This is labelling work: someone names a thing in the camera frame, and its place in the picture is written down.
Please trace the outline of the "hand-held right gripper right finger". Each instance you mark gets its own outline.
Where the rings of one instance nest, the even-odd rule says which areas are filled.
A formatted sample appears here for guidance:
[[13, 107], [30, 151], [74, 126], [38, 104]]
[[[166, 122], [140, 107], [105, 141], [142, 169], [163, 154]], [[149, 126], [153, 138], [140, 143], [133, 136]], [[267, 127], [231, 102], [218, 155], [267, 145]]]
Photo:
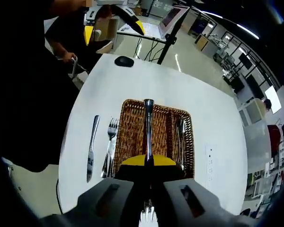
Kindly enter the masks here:
[[160, 227], [253, 226], [253, 219], [226, 211], [216, 195], [184, 175], [173, 160], [154, 155], [151, 189]]

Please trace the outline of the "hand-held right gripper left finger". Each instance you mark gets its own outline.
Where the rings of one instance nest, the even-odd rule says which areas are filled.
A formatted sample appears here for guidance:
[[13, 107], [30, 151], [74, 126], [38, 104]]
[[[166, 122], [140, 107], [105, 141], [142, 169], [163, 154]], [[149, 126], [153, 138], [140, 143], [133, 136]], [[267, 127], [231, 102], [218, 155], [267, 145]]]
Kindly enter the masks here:
[[134, 183], [106, 178], [78, 197], [77, 206], [40, 219], [42, 227], [137, 227], [142, 196]]

